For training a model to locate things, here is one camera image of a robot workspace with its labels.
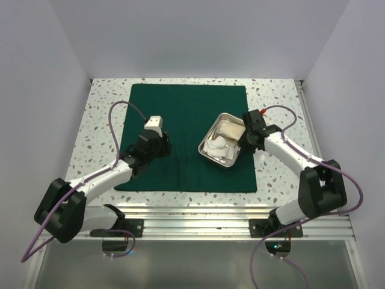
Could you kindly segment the white gauze pad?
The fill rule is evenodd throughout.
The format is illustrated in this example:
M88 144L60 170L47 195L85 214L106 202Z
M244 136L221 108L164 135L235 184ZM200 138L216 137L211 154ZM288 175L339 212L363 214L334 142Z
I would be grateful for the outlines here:
M203 145L203 151L212 157L224 157L224 146L226 140L218 136L215 140L206 139Z
M228 160L234 160L239 153L239 147L238 146L230 146L226 144L224 146L224 158Z

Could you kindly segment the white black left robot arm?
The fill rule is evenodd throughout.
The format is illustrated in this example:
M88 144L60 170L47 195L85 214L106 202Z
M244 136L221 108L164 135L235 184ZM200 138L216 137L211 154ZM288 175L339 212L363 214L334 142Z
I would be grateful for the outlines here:
M34 220L60 243L67 243L82 231L105 230L119 236L126 227L125 215L115 206L89 206L108 190L142 174L156 158L168 157L171 144L168 133L144 130L117 161L83 178L51 182Z

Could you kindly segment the beige packaged dressing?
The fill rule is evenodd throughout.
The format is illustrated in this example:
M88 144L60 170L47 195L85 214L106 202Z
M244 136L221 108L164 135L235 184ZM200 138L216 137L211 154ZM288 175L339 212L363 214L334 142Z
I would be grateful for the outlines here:
M238 141L245 131L245 127L228 120L221 120L218 124L217 133L223 137Z

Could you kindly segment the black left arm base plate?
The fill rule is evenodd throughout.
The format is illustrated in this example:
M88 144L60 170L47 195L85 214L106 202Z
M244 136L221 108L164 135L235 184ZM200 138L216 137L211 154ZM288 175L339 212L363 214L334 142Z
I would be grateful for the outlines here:
M122 230L131 232L135 238L141 238L144 231L143 219L124 219L121 225Z

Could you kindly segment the stainless steel tray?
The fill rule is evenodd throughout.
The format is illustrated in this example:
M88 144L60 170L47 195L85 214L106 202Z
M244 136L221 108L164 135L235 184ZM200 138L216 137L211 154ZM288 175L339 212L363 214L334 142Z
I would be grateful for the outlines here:
M232 167L239 157L241 148L238 141L244 132L241 119L221 113L199 144L198 152L221 167Z

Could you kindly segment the green surgical drape cloth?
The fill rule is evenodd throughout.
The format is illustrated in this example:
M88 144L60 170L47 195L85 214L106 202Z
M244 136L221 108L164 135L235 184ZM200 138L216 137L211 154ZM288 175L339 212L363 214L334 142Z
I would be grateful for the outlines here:
M247 112L244 86L134 84L131 87L120 150L134 144L145 116L161 116L172 145L169 157L155 159L135 179L117 191L184 191L253 193L257 190L254 159L241 154L223 168L198 152L198 146L221 113L240 117Z

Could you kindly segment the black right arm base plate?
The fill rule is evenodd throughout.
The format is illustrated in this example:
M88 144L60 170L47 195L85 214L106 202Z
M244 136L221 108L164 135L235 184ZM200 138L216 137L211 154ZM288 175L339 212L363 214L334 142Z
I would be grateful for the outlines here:
M250 231L250 237L251 238L262 238L266 237L267 235L276 232L279 229L282 229L282 226L278 226L274 228L268 219L250 219L248 221L249 224L249 231ZM303 230L302 227L294 227L290 230L287 230L285 232L281 232L276 235L276 237L293 237L293 238L301 238L303 237Z

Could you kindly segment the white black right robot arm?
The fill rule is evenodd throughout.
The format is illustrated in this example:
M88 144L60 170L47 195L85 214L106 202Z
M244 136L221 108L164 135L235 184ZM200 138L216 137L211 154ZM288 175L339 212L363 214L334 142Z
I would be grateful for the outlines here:
M266 124L262 111L246 112L242 120L245 131L238 141L240 148L273 155L299 178L297 198L269 213L272 235L282 236L295 222L315 219L346 205L345 184L335 160L324 161L291 142L277 125Z

